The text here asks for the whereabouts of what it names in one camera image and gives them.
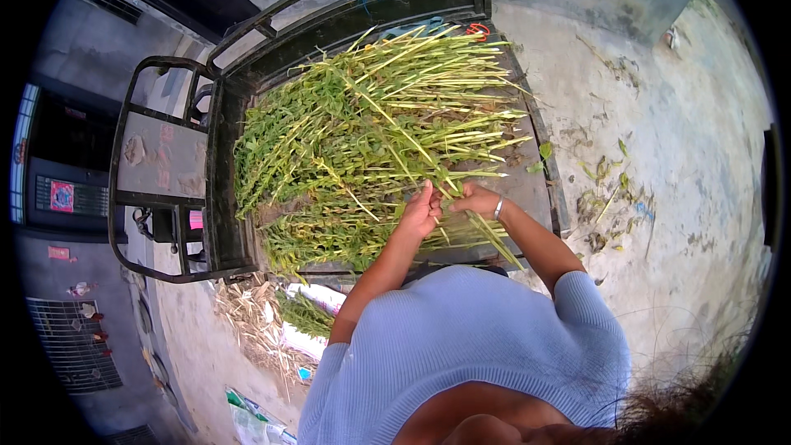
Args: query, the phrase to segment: light blue sweater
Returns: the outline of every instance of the light blue sweater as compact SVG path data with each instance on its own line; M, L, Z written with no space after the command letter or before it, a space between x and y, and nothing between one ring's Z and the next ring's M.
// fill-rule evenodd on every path
M297 438L390 443L420 404L469 381L540 398L580 426L612 426L629 376L623 331L586 273L562 276L553 303L451 266L372 300L351 344L327 347Z

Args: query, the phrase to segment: hair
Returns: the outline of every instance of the hair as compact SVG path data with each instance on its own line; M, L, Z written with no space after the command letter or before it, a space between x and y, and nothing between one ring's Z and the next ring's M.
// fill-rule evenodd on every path
M640 385L623 400L612 445L683 443L714 409L736 374L742 344L721 353L703 376L680 375L669 386Z

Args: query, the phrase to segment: silver bracelet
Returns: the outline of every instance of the silver bracelet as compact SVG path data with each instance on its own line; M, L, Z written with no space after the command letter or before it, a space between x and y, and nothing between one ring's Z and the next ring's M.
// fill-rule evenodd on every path
M494 219L500 220L500 211L502 210L503 196L500 195L500 201L497 202L497 208L494 209Z

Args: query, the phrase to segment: concrete ground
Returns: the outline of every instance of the concrete ground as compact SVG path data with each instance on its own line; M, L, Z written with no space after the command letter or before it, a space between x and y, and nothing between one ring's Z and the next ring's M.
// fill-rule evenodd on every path
M544 102L572 216L567 242L604 279L600 292L627 333L634 376L666 379L705 364L729 336L749 328L768 263L759 172L770 107L728 18L717 7L688 7L676 21L677 51L517 5L496 4L494 22L517 44ZM576 35L605 59L634 61L639 93ZM575 146L580 126L590 146ZM622 237L623 251L612 242L593 256L583 242L592 227L580 227L575 213L577 198L592 187L578 161L595 167L601 155L620 159L618 138L630 153L624 171L656 195L656 222L653 232L647 222ZM154 246L153 266L174 271L168 245ZM541 289L529 275L515 277ZM157 305L175 379L197 424L195 442L232 442L225 385L296 430L304 391L288 391L279 375L244 358L228 322L213 313L207 282L158 283Z

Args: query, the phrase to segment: hand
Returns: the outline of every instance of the hand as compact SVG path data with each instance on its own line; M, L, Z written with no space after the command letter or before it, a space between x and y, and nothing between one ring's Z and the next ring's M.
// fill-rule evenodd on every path
M480 213L487 220L494 220L494 210L500 202L500 195L475 183L463 183L462 186L464 197L456 199L448 209L451 212L470 210Z
M422 191L413 194L407 202L395 231L422 241L437 226L434 219L442 216L440 199L439 190L435 190L431 181L427 179L423 183Z

